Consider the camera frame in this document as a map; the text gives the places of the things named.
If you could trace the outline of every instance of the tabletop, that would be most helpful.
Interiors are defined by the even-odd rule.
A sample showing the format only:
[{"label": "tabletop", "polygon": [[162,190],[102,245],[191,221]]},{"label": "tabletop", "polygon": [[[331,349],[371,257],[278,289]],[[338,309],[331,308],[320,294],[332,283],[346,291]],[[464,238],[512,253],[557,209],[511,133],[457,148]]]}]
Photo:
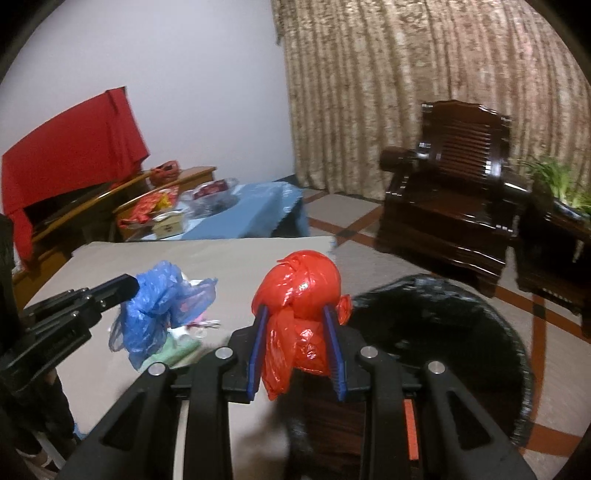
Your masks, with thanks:
[{"label": "tabletop", "polygon": [[[70,288],[94,287],[123,273],[138,274],[161,260],[177,264],[188,278],[218,278],[217,299],[207,317],[220,320],[210,330],[198,355],[224,345],[238,328],[252,324],[251,301],[265,274],[296,250],[311,249],[330,255],[333,239],[243,238],[108,244],[94,242],[81,247],[73,258],[31,300],[46,299]],[[59,367],[70,409],[81,432],[89,432],[139,373],[125,351],[108,347],[109,327],[118,307],[103,314],[91,329],[92,338]],[[261,387],[250,405],[230,404],[230,445],[236,480],[282,478],[288,455],[287,435],[277,421],[275,404]],[[181,412],[179,435],[184,417]],[[182,465],[182,456],[176,459]]]}]

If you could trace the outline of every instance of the beige curtain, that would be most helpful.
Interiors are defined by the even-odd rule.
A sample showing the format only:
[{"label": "beige curtain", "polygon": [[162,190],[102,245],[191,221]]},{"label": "beige curtain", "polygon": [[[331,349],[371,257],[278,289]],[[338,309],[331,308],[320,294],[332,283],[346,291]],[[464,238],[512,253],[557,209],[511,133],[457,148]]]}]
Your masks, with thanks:
[{"label": "beige curtain", "polygon": [[381,148],[414,148],[421,102],[451,98],[509,115],[512,157],[589,182],[589,83],[525,1],[271,1],[303,185],[383,198]]}]

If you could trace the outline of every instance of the green cloth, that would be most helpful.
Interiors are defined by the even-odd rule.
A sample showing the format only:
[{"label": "green cloth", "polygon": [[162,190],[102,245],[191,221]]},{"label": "green cloth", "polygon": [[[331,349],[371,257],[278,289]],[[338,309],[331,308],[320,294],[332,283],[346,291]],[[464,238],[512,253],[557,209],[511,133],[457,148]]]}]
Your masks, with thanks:
[{"label": "green cloth", "polygon": [[173,336],[168,333],[163,347],[154,355],[144,360],[144,363],[142,363],[139,371],[143,372],[150,365],[156,362],[162,362],[172,368],[187,355],[190,355],[195,350],[197,350],[197,348],[200,346],[201,340],[199,339],[191,338],[189,335],[184,335],[179,339],[179,341],[176,341]]}]

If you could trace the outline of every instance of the blue tablecloth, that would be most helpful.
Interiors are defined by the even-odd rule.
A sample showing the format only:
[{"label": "blue tablecloth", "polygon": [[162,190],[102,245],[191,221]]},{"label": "blue tablecloth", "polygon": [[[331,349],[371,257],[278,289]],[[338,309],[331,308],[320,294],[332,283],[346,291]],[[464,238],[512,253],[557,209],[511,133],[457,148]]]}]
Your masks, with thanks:
[{"label": "blue tablecloth", "polygon": [[[187,230],[165,240],[269,237],[282,220],[293,218],[294,236],[309,236],[302,192],[284,181],[238,185],[236,205],[204,219],[190,220]],[[142,240],[153,240],[147,235]]]}]

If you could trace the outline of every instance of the black plastic bag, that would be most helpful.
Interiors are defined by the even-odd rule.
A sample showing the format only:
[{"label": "black plastic bag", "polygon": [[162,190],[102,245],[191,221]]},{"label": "black plastic bag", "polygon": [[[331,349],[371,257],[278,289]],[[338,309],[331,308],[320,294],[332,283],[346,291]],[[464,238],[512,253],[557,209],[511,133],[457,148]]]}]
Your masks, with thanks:
[{"label": "black plastic bag", "polygon": [[353,299],[349,326],[410,368],[449,366],[513,444],[530,436],[534,378],[519,335],[484,299],[411,275]]},{"label": "black plastic bag", "polygon": [[[484,299],[442,278],[412,275],[354,297],[348,325],[407,369],[441,360],[515,446],[527,444],[534,385],[527,352]],[[289,475],[359,478],[364,403],[340,403],[329,379],[294,372],[279,406],[290,437]]]}]

